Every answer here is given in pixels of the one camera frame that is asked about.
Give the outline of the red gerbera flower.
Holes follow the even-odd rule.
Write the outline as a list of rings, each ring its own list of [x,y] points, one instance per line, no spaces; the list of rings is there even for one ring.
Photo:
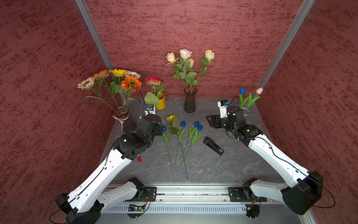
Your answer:
[[[147,77],[146,84],[152,88],[152,91],[147,92],[145,96],[145,104],[156,106],[159,103],[158,94],[163,93],[166,83],[163,79],[157,77]]]

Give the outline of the pink tulip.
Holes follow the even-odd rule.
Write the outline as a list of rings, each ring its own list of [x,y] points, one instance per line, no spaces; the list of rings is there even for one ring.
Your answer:
[[[250,108],[261,97],[262,92],[263,88],[259,88],[256,90],[254,95],[251,93],[249,94],[248,108]]]

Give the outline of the cream rose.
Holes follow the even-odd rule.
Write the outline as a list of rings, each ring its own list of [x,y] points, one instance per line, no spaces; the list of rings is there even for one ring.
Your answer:
[[[190,85],[190,91],[193,91],[196,82],[195,77],[197,73],[194,72],[194,60],[190,58],[187,60],[187,63],[189,64],[189,68],[188,68],[188,73],[186,75],[186,82]]]
[[[214,59],[215,59],[215,53],[212,50],[209,50],[209,49],[206,50],[205,57],[200,60],[201,65],[202,65],[202,72],[201,72],[199,78],[194,81],[194,87],[196,87],[196,85],[198,84],[198,81],[206,75],[207,70],[208,70],[207,65],[208,65],[208,63],[212,63],[212,61]]]

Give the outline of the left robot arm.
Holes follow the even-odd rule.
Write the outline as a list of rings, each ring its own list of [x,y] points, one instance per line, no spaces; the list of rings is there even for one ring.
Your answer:
[[[105,160],[79,187],[56,198],[59,210],[66,214],[68,224],[94,224],[109,208],[132,199],[149,200],[145,186],[138,178],[106,191],[111,181],[141,153],[156,136],[162,135],[162,120],[148,114],[141,118],[135,131],[122,134],[111,146]]]

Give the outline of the cream gerbera flower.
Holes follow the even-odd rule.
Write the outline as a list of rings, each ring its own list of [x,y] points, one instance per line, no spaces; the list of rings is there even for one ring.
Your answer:
[[[140,75],[140,74],[138,74],[138,73],[136,73],[136,72],[133,72],[133,71],[127,71],[127,72],[125,73],[125,76],[126,76],[126,77],[133,77],[133,78],[135,78],[135,79],[140,79],[140,78],[141,78],[141,75]]]

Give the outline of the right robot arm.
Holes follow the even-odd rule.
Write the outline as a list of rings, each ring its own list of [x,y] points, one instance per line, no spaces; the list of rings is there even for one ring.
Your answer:
[[[243,110],[224,106],[219,115],[207,116],[210,127],[223,128],[232,137],[261,156],[284,180],[273,183],[252,178],[242,186],[241,196],[247,201],[259,197],[284,203],[298,215],[304,215],[322,197],[323,177],[310,172],[290,159],[254,125],[247,124]]]

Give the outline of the orange gerbera flower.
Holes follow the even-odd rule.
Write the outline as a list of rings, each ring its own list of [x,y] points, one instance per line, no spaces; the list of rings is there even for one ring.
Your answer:
[[[110,87],[107,82],[106,79],[110,76],[110,72],[108,70],[102,70],[97,74],[94,74],[92,77],[95,79],[95,87],[96,90],[94,91],[96,96],[104,103],[106,103],[108,106],[110,106],[110,104],[104,100],[104,98],[102,97],[101,93],[100,93],[100,89],[101,87],[104,85],[105,89],[108,90],[112,96],[113,101],[115,102],[116,107],[119,107],[117,101],[115,100],[115,93],[114,93],[114,88]]]

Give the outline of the white rose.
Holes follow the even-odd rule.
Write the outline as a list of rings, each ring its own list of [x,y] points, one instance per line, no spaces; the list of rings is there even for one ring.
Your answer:
[[[168,65],[171,65],[173,67],[173,77],[175,79],[180,79],[182,84],[184,85],[185,90],[187,91],[187,84],[184,82],[188,70],[186,61],[181,57],[176,57],[174,52],[168,53],[166,55],[166,59],[168,61]]]
[[[186,75],[188,73],[189,64],[187,60],[192,58],[193,52],[188,49],[180,49],[180,63],[177,64],[179,68],[182,70],[183,75],[180,75],[182,82],[186,79]]]

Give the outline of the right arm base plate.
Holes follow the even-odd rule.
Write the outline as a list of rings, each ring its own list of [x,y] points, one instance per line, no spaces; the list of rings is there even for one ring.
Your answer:
[[[250,188],[229,187],[228,195],[230,197],[230,202],[243,202],[243,203],[252,203],[254,201],[267,202],[267,198],[255,196]]]

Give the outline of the white rose top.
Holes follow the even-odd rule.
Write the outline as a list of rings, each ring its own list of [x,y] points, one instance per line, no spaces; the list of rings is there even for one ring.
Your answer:
[[[182,82],[186,79],[186,75],[188,73],[189,64],[187,60],[192,58],[193,52],[188,49],[180,49],[180,63],[177,64],[179,68],[182,70],[183,75],[180,75]]]

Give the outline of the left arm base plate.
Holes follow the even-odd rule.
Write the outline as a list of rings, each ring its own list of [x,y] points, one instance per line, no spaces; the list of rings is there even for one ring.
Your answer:
[[[156,201],[157,187],[143,187],[138,191],[136,201]]]

